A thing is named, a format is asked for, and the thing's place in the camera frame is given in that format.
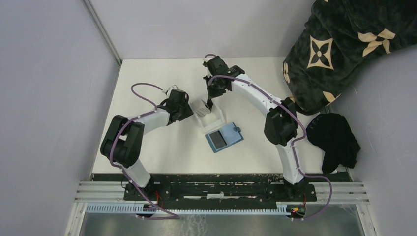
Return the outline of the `clear plastic card box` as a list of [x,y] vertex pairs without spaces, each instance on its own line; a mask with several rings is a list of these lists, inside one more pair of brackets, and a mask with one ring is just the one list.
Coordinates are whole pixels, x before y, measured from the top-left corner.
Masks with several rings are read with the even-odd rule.
[[203,102],[204,100],[196,99],[193,102],[191,102],[191,109],[194,113],[194,117],[196,118],[197,124],[203,133],[207,134],[226,124],[226,119],[224,118],[223,112],[216,104],[213,105],[213,108],[210,114],[204,117],[197,115],[195,108],[194,108],[194,104],[200,101]]

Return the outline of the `blue leather card holder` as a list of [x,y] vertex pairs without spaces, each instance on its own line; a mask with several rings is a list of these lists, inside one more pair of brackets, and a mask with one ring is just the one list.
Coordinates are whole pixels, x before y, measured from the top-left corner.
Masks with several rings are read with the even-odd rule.
[[[220,148],[220,149],[215,149],[215,147],[212,144],[212,142],[210,140],[210,137],[209,137],[209,134],[213,133],[215,131],[220,131],[221,132],[224,140],[227,143],[227,145],[225,147]],[[220,151],[222,151],[222,150],[224,150],[224,149],[226,149],[226,148],[244,140],[244,137],[241,133],[241,128],[238,127],[234,122],[230,122],[230,123],[222,126],[219,129],[216,129],[214,131],[211,131],[211,132],[207,133],[205,135],[205,138],[208,141],[208,144],[209,144],[210,148],[212,149],[212,151],[214,153],[218,153],[218,152],[220,152]]]

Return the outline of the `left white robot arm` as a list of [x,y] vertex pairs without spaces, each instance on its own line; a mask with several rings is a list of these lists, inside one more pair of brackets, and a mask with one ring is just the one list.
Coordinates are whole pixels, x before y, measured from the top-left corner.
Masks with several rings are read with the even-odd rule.
[[168,98],[153,111],[134,118],[114,116],[101,143],[100,153],[137,185],[136,194],[141,199],[149,200],[154,196],[155,188],[149,183],[151,175],[139,158],[144,135],[192,115],[188,94],[173,88]]

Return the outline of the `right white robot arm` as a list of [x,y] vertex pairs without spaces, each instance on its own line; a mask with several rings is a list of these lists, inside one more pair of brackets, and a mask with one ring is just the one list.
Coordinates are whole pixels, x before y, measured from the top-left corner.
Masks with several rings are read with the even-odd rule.
[[283,167],[284,195],[291,201],[298,200],[308,182],[300,167],[296,142],[297,129],[302,123],[297,118],[295,103],[290,99],[280,99],[257,85],[243,69],[237,65],[229,67],[216,55],[206,55],[203,66],[207,69],[204,80],[208,98],[203,103],[203,111],[211,111],[213,99],[227,91],[236,93],[250,102],[265,117],[264,135],[278,150]]

